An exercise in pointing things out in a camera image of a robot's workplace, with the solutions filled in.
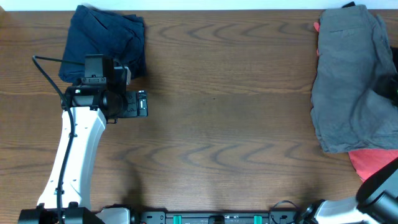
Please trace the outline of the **grey khaki shorts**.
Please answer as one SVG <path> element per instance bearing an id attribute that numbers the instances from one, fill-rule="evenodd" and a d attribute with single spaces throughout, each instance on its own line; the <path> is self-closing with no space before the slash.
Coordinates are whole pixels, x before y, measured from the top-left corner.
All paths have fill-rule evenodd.
<path id="1" fill-rule="evenodd" d="M 310 114 L 322 149 L 397 149 L 397 107 L 380 94 L 397 75 L 383 19 L 356 5 L 319 21 Z"/>

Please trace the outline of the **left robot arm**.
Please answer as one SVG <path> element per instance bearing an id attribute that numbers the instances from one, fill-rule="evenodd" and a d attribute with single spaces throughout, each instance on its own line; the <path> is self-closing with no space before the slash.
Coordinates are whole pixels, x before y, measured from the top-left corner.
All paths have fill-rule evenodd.
<path id="1" fill-rule="evenodd" d="M 19 223 L 139 223 L 131 208 L 91 211 L 90 187 L 98 144 L 108 123 L 148 115 L 147 93 L 127 91 L 131 72 L 105 55 L 87 55 L 84 76 L 60 92 L 62 133 L 49 181 Z"/>

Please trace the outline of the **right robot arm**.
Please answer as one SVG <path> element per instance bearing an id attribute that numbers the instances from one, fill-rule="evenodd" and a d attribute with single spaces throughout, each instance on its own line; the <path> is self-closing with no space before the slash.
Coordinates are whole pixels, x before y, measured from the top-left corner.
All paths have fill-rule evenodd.
<path id="1" fill-rule="evenodd" d="M 356 196 L 313 203 L 298 222 L 397 224 L 397 159 L 365 180 Z"/>

